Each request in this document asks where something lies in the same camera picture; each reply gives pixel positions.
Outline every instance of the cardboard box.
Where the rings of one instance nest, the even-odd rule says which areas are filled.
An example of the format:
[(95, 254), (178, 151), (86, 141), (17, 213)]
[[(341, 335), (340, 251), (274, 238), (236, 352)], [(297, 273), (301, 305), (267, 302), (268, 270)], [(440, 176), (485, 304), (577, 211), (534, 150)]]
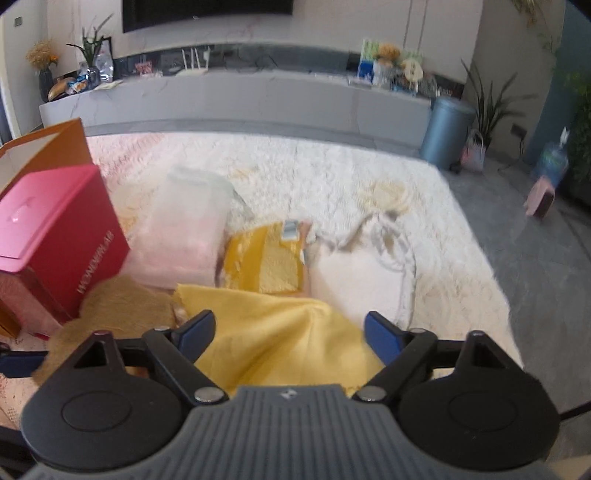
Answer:
[[(19, 137), (0, 148), (0, 199), (28, 173), (91, 164), (79, 118)], [(20, 324), (0, 301), (0, 335), (16, 338), (19, 331)]]
[(0, 200), (0, 301), (33, 335), (76, 318), (128, 251), (97, 166), (30, 173)]

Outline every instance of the pink box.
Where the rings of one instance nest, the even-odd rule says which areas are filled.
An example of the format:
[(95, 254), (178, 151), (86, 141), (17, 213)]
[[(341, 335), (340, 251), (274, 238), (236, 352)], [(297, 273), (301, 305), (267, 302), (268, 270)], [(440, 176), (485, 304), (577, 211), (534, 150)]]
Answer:
[(0, 301), (34, 335), (76, 318), (128, 251), (95, 165), (30, 173), (0, 201)]

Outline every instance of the metal screw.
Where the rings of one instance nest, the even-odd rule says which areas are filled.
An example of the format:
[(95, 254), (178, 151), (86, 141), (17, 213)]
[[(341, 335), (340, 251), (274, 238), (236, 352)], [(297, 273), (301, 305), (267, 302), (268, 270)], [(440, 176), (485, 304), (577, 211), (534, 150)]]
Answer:
[(357, 392), (357, 396), (366, 402), (382, 401), (386, 398), (386, 391), (382, 387), (368, 385)]
[(195, 392), (195, 400), (206, 404), (217, 403), (224, 395), (225, 393), (217, 387), (203, 387)]

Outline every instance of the gift bag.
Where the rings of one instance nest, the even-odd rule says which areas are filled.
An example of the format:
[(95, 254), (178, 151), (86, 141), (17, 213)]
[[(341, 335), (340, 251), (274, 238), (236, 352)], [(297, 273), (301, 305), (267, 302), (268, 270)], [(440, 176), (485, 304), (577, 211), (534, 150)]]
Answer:
[(462, 168), (481, 173), (484, 170), (485, 156), (484, 138), (478, 130), (473, 129), (462, 151)]

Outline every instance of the yellow cloth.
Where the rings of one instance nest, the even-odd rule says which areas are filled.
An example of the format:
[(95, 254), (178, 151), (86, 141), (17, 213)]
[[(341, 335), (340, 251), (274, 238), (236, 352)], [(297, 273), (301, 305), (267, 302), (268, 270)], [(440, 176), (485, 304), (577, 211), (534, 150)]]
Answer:
[(340, 384), (353, 394), (383, 365), (363, 332), (326, 303), (179, 285), (193, 317), (211, 310), (215, 340), (196, 366), (230, 395), (239, 385)]
[(280, 294), (301, 291), (303, 241), (283, 241), (283, 223), (234, 235), (223, 263), (224, 286), (232, 290)]

